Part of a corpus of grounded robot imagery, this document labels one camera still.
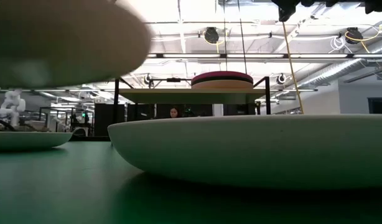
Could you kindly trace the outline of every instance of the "ventilation pipe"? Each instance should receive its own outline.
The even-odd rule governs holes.
[[[382,54],[382,40],[368,46],[368,50],[372,54]],[[357,52],[356,54],[365,54],[365,49]],[[303,79],[297,86],[299,88],[307,88],[311,86],[319,86],[324,83],[329,83],[344,75],[348,75],[351,72],[355,72],[368,66],[368,62],[363,58],[356,58],[343,63],[337,63],[329,65],[318,72],[313,73],[307,78]]]

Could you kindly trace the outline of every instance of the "green table surface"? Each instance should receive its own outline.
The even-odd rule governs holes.
[[[69,142],[0,153],[0,223],[382,223],[382,189],[193,184],[145,174],[109,142]]]

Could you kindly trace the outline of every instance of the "shallow white dish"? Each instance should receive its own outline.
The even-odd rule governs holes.
[[[69,141],[72,133],[0,131],[0,151],[51,149]]]
[[[176,179],[275,189],[382,186],[382,115],[162,119],[108,132],[130,164]]]

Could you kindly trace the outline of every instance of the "person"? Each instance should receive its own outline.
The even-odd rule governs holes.
[[[180,117],[179,109],[177,109],[176,107],[173,107],[172,109],[170,109],[170,118],[179,118],[179,117]]]

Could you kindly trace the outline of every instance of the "humanoid robot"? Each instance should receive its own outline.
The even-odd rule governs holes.
[[[0,117],[11,117],[10,125],[15,128],[19,125],[19,112],[25,111],[25,100],[21,99],[21,90],[7,91],[3,104],[0,106]]]

